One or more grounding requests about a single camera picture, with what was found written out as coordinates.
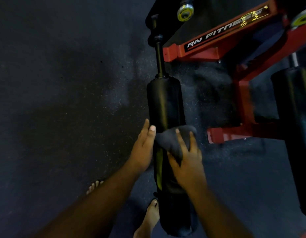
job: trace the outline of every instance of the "cloth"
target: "cloth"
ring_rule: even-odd
[[[177,162],[180,164],[183,159],[183,153],[181,151],[175,129],[179,129],[181,136],[186,144],[188,150],[190,150],[190,135],[189,132],[193,132],[194,136],[196,136],[197,130],[194,126],[191,125],[182,125],[174,128],[170,128],[162,133],[157,133],[155,137],[155,141],[157,144],[170,152]]]

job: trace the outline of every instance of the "black rubber floor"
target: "black rubber floor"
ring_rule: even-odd
[[[154,1],[0,0],[0,237],[33,234],[127,160],[157,72],[144,23]],[[235,5],[245,11],[250,1]],[[253,82],[256,112],[277,115],[269,76],[285,66]],[[167,70],[182,83],[186,120],[198,130],[214,192],[256,237],[298,237],[306,217],[284,142],[208,144],[207,127],[236,118],[230,77],[216,63]],[[155,189],[149,168],[111,237],[133,236]],[[158,224],[153,237],[166,236]],[[201,226],[192,237],[205,237]]]

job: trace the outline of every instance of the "hand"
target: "hand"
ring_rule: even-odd
[[[207,185],[204,167],[201,162],[202,154],[200,149],[198,149],[193,133],[189,133],[189,151],[178,129],[176,129],[176,135],[183,153],[181,165],[179,166],[175,158],[169,152],[167,155],[177,182],[186,192],[188,192],[188,189],[194,189],[202,184]]]
[[[151,163],[155,135],[156,127],[154,125],[150,127],[150,122],[146,119],[129,158],[131,164],[139,169],[141,173],[144,172]]]

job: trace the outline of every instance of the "black label sticker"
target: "black label sticker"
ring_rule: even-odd
[[[222,37],[223,35],[237,29],[242,28],[246,26],[247,24],[250,24],[266,15],[270,14],[270,8],[268,5],[265,5],[264,7],[261,7],[260,9],[247,13],[246,15],[242,16],[241,18],[232,21],[231,23],[222,26],[218,28],[217,30],[214,30],[212,32],[206,33],[202,37],[199,37],[191,42],[188,42],[185,44],[185,52],[189,52],[197,47],[200,47],[201,45],[208,43],[214,39],[217,39],[219,37]]]

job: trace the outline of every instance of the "foot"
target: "foot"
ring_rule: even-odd
[[[87,194],[90,194],[91,192],[93,192],[95,188],[97,188],[102,183],[103,181],[99,182],[99,180],[97,180],[95,183],[92,183],[91,186],[89,186],[89,190],[87,191]]]
[[[141,226],[135,231],[133,238],[150,237],[156,223],[160,219],[158,201],[152,200],[146,210],[146,214]]]

